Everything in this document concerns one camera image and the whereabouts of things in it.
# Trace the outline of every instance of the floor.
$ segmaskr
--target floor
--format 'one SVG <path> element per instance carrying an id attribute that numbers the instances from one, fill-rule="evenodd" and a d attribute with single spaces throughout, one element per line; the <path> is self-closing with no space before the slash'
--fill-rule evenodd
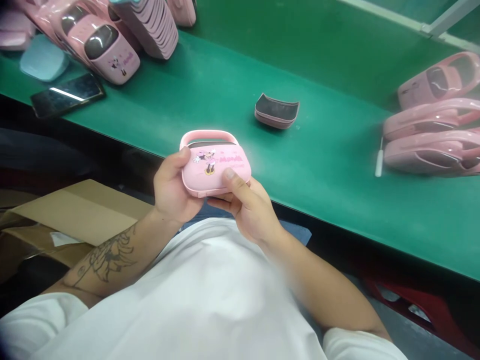
<path id="1" fill-rule="evenodd" d="M 383 321 L 393 342 L 405 354 L 408 360 L 472 359 L 381 302 L 368 296 L 366 289 L 357 278 L 349 275 L 347 277 L 368 298 Z"/>

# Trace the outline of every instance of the smartphone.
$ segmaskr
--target smartphone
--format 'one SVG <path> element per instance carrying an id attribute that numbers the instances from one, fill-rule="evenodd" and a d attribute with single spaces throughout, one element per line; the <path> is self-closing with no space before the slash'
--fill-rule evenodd
<path id="1" fill-rule="evenodd" d="M 50 119 L 104 97 L 102 84 L 89 73 L 36 93 L 30 100 L 37 118 Z"/>

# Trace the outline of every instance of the cardboard box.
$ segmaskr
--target cardboard box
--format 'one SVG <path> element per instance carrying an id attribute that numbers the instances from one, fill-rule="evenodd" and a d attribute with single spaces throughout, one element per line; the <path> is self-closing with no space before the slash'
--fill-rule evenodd
<path id="1" fill-rule="evenodd" d="M 32 256 L 49 256 L 71 268 L 93 247 L 128 229 L 151 209 L 152 205 L 93 180 L 9 209 L 0 217 L 0 284 Z M 80 243 L 55 246 L 54 232 Z"/>

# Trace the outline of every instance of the cardboard flap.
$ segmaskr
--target cardboard flap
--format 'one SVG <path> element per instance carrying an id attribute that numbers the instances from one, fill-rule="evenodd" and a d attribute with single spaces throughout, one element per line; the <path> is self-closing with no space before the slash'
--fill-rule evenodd
<path id="1" fill-rule="evenodd" d="M 16 213 L 7 210 L 0 217 L 0 230 L 5 228 L 10 228 L 14 226 L 30 226 L 33 225 L 35 221 L 24 218 Z"/>
<path id="2" fill-rule="evenodd" d="M 85 180 L 20 205 L 3 217 L 15 213 L 98 246 L 128 229 L 152 208 L 96 181 Z"/>
<path id="3" fill-rule="evenodd" d="M 55 232 L 54 229 L 43 225 L 13 227 L 3 230 L 5 235 L 10 236 L 9 239 L 13 238 L 18 243 L 29 244 L 37 249 L 39 255 L 49 256 L 69 268 L 73 267 L 94 248 L 87 243 L 55 247 L 50 235 L 53 232 Z"/>

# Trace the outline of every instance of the tattoo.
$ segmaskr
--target tattoo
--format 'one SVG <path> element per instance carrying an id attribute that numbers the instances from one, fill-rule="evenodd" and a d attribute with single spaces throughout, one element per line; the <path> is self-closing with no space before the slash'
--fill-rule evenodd
<path id="1" fill-rule="evenodd" d="M 93 270 L 102 282 L 108 283 L 110 272 L 119 273 L 123 268 L 135 264 L 136 261 L 129 258 L 129 255 L 134 251 L 134 247 L 129 246 L 129 244 L 130 237 L 135 235 L 136 225 L 134 224 L 127 230 L 94 248 L 83 260 L 87 264 L 80 266 L 78 269 L 77 275 L 79 279 L 73 284 L 73 287 L 77 287 L 77 284 L 90 269 Z"/>

